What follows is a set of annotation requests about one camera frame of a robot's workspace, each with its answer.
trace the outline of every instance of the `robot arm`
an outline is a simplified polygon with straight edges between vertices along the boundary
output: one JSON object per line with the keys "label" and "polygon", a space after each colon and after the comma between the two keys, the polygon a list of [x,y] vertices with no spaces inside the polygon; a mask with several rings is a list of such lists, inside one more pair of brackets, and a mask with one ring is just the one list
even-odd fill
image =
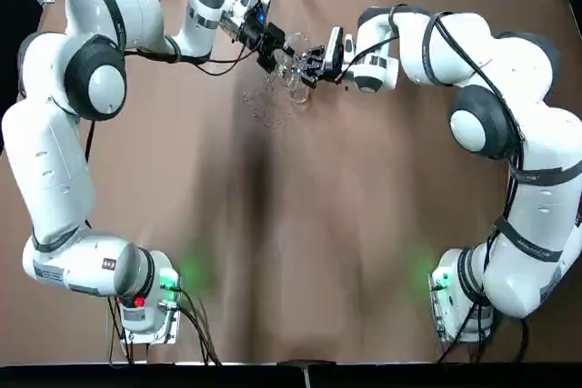
{"label": "robot arm", "polygon": [[342,34],[335,28],[326,49],[306,54],[304,83],[347,80],[366,92],[394,89],[397,60],[385,42],[398,37],[412,82],[460,89],[449,111],[455,140],[472,154],[510,159],[507,207],[490,238],[447,251],[430,274],[441,339],[476,342],[479,329],[488,336],[493,308],[527,317],[582,249],[582,123],[544,103],[559,72],[557,50],[538,35],[494,37],[476,14],[430,15],[408,5],[366,10],[357,45],[351,36],[342,43]]}
{"label": "robot arm", "polygon": [[95,296],[115,296],[123,326],[166,338],[179,282],[168,258],[87,221],[95,191],[80,144],[81,118],[104,121],[124,106],[124,51],[168,62],[208,60],[218,27],[274,68],[285,34],[266,21],[270,0],[188,0],[177,36],[164,33],[158,0],[65,0],[65,34],[36,33],[18,56],[25,99],[6,112],[5,150],[31,216],[23,252],[26,273]]}

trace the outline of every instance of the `clear plastic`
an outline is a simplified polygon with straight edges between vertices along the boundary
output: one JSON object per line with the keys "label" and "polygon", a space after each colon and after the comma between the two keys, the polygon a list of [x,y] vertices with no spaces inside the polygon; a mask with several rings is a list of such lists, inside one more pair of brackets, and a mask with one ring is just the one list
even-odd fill
{"label": "clear plastic", "polygon": [[282,50],[276,50],[274,55],[277,66],[274,75],[289,92],[293,103],[305,104],[309,98],[309,88],[301,82],[299,62],[303,53],[309,48],[309,40],[305,35],[296,32],[286,39],[286,44],[295,50],[295,54],[289,56]]}

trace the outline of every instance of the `label sticker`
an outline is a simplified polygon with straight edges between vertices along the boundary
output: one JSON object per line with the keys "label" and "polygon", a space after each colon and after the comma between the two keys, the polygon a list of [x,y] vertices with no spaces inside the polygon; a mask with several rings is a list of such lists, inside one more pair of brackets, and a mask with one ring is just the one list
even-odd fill
{"label": "label sticker", "polygon": [[52,265],[43,265],[33,261],[33,267],[35,268],[35,275],[38,282],[49,285],[61,285],[63,284],[63,269],[60,267],[53,267]]}
{"label": "label sticker", "polygon": [[103,258],[103,262],[101,263],[101,268],[103,270],[115,270],[115,266],[117,265],[117,260],[111,258]]}
{"label": "label sticker", "polygon": [[124,319],[128,322],[143,322],[146,319],[146,310],[144,308],[132,311],[124,309]]}
{"label": "label sticker", "polygon": [[548,296],[552,293],[552,291],[554,291],[554,288],[556,288],[556,285],[558,282],[560,282],[560,279],[562,279],[562,270],[560,269],[560,266],[558,265],[556,267],[556,270],[554,271],[554,274],[552,275],[552,278],[549,280],[549,284],[547,284],[546,286],[543,286],[539,289],[539,302],[543,303]]}
{"label": "label sticker", "polygon": [[89,287],[81,286],[81,285],[71,285],[71,284],[69,284],[69,290],[71,290],[71,291],[77,291],[78,293],[84,293],[84,294],[91,294],[91,295],[101,296],[101,293],[99,293],[99,290],[97,290],[96,288],[89,288]]}

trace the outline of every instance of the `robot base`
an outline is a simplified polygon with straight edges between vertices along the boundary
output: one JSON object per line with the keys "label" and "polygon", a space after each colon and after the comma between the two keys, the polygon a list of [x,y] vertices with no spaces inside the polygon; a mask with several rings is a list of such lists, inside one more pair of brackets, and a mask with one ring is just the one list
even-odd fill
{"label": "robot base", "polygon": [[[435,332],[441,343],[452,343],[467,318],[473,303],[463,293],[457,278],[457,260],[460,249],[446,252],[437,269],[428,276],[430,309]],[[491,334],[493,306],[481,307],[481,332],[483,340]],[[478,309],[473,313],[460,334],[460,343],[478,343]]]}
{"label": "robot base", "polygon": [[179,301],[177,293],[168,291],[161,287],[167,278],[179,283],[177,272],[172,268],[172,263],[162,252],[150,252],[154,258],[156,273],[152,289],[145,299],[141,317],[133,316],[135,310],[125,308],[121,305],[122,325],[125,329],[126,338],[134,344],[174,344],[176,343],[180,312],[173,309],[166,309],[160,303],[175,303]]}

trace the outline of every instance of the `table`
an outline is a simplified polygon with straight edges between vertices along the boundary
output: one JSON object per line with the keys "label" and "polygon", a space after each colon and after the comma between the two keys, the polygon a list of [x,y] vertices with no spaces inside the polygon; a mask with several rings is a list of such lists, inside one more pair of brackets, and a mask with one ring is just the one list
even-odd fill
{"label": "table", "polygon": [[[496,33],[546,35],[563,61],[549,103],[582,115],[582,45],[567,0],[342,0],[341,8],[336,0],[273,0],[269,14],[317,45],[331,25],[354,32],[367,6],[401,2],[474,11]],[[162,2],[171,35],[185,3]],[[43,30],[65,28],[63,6],[46,7]],[[213,55],[238,50],[220,35]],[[426,274],[448,247],[485,238],[507,174],[503,163],[455,144],[447,127],[452,90],[412,85],[401,72],[392,93],[321,85],[300,111],[277,88],[269,98],[271,85],[252,60],[217,80],[189,65],[131,58],[127,77],[124,111],[95,130],[90,221],[164,250],[188,273],[186,286],[207,279],[196,289],[222,360],[440,355]],[[0,193],[0,362],[104,361],[105,302],[42,287],[22,270],[29,218],[4,158]],[[189,264],[206,274],[195,276]],[[528,360],[582,357],[581,289],[578,262],[530,317]],[[513,357],[519,332],[505,321],[485,360]],[[466,358],[464,347],[452,357]],[[182,323],[177,346],[152,347],[150,360],[200,361],[191,327]]]}

